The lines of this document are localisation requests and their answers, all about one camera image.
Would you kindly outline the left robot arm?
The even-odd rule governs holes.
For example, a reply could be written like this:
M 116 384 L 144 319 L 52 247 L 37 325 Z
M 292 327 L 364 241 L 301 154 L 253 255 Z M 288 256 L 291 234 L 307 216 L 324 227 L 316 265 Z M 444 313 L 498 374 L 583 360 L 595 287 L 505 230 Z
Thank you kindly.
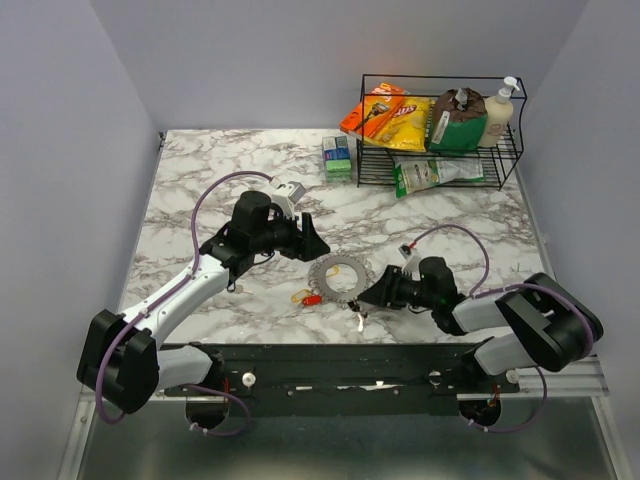
M 294 212 L 303 194 L 296 182 L 270 194 L 242 193 L 230 221 L 198 246 L 179 275 L 124 312 L 103 310 L 92 319 L 78 380 L 124 414 L 139 410 L 158 390 L 189 384 L 201 395 L 214 393 L 222 372 L 210 354 L 191 345 L 161 347 L 206 300 L 233 288 L 256 256 L 279 253 L 309 262 L 329 253 L 311 215 Z

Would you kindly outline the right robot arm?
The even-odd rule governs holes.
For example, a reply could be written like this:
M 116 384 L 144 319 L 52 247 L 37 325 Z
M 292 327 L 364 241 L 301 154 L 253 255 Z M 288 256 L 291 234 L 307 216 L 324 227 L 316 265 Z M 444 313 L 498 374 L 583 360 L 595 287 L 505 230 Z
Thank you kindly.
M 389 265 L 358 300 L 395 310 L 425 308 L 440 330 L 454 336 L 510 328 L 509 334 L 486 339 L 462 356 L 460 379 L 474 392 L 485 390 L 497 375 L 512 369 L 559 372 L 589 355 L 604 334 L 598 317 L 545 273 L 475 297 L 458 291 L 442 257 L 422 259 L 418 273 L 414 280 L 400 267 Z

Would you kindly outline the yellow key tag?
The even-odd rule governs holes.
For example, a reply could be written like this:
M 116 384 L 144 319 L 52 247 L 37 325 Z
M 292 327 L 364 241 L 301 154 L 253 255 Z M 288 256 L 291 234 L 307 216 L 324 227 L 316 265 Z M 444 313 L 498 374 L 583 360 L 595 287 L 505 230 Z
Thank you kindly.
M 326 271 L 325 276 L 327 278 L 330 278 L 338 275 L 339 273 L 340 273 L 340 268 L 337 265 L 333 265 Z
M 298 303 L 301 303 L 305 298 L 307 298 L 309 296 L 312 296 L 312 295 L 313 295 L 313 293 L 312 293 L 311 290 L 302 289 L 302 290 L 299 290 L 298 292 L 294 293 L 291 296 L 291 302 L 294 303 L 294 304 L 298 304 Z

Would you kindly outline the red key tag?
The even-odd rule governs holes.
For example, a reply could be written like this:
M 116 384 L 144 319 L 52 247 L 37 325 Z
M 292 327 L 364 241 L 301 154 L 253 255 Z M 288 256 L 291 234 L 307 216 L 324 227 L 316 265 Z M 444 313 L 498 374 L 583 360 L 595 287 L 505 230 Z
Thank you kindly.
M 310 295 L 305 297 L 302 300 L 302 304 L 304 306 L 313 306 L 313 305 L 318 305 L 322 302 L 323 297 L 321 295 Z

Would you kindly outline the green sponge pack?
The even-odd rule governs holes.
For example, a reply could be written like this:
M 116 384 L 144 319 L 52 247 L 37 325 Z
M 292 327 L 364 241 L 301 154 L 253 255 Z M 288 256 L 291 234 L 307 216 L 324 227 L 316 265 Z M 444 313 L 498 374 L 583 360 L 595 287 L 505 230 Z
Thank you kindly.
M 322 157 L 325 179 L 330 182 L 351 180 L 351 154 L 346 136 L 328 136 L 322 139 Z

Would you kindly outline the black key tag with key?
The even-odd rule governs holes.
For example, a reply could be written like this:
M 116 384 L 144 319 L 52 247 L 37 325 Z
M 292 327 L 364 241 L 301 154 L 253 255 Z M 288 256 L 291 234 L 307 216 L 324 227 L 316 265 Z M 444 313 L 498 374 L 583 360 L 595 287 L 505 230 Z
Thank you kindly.
M 227 287 L 227 292 L 231 294 L 248 294 L 248 295 L 254 294 L 254 292 L 251 291 L 250 289 L 245 288 L 242 285 L 239 285 L 237 283 L 232 283 L 231 285 L 229 285 Z

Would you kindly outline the green white snack bag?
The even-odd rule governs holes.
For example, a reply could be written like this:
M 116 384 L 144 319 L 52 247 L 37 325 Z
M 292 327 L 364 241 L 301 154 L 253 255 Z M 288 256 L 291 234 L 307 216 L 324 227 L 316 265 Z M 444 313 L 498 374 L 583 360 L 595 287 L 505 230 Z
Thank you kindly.
M 485 180 L 480 160 L 445 157 L 396 156 L 393 159 L 393 176 L 397 199 L 451 182 Z

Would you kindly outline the orange razor package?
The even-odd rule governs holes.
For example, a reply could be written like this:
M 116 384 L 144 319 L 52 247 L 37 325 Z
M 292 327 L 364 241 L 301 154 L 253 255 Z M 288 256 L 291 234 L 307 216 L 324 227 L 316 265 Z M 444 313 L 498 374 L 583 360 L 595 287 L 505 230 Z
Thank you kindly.
M 382 130 L 404 103 L 408 92 L 380 83 L 363 95 L 360 103 L 340 122 L 339 129 L 372 145 L 382 145 Z

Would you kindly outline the yellow chips bag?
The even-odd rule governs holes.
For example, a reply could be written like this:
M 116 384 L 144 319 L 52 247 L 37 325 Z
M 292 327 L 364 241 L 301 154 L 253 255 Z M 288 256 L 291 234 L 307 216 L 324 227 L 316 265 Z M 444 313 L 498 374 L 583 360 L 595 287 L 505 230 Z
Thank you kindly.
M 380 147 L 425 152 L 425 139 L 433 101 L 425 97 L 405 97 L 371 142 Z

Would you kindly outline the brown green coffee bag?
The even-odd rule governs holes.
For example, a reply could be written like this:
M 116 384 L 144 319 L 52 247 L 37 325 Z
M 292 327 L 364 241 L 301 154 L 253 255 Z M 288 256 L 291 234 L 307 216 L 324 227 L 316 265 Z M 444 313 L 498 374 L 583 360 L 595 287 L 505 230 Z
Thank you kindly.
M 444 92 L 433 104 L 428 148 L 444 155 L 461 155 L 478 147 L 487 120 L 483 97 L 473 89 Z

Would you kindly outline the cream lotion pump bottle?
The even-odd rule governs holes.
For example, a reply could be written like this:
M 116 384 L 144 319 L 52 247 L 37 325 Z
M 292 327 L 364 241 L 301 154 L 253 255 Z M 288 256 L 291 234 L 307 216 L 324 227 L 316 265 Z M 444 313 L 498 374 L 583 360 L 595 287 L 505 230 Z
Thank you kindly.
M 484 99 L 487 120 L 483 135 L 478 141 L 480 148 L 492 148 L 497 145 L 514 111 L 511 102 L 513 91 L 520 91 L 518 80 L 507 76 L 498 92 Z

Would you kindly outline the black mounting base rail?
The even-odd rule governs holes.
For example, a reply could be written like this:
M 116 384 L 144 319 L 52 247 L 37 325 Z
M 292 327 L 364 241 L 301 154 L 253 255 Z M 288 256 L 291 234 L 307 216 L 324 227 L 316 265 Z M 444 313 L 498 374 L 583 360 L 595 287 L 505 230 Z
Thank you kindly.
M 455 416 L 464 400 L 525 391 L 531 369 L 494 377 L 462 372 L 468 344 L 202 344 L 213 370 L 256 417 Z

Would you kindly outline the aluminium frame rail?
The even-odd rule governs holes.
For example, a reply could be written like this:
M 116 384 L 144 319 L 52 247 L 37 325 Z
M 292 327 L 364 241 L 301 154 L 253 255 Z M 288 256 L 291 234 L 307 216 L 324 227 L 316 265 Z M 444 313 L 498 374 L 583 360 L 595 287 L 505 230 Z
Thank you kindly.
M 520 390 L 516 397 L 533 398 L 542 393 L 542 383 L 534 368 L 516 370 Z M 606 397 L 610 394 L 600 359 L 591 355 L 574 362 L 561 372 L 542 370 L 550 398 Z

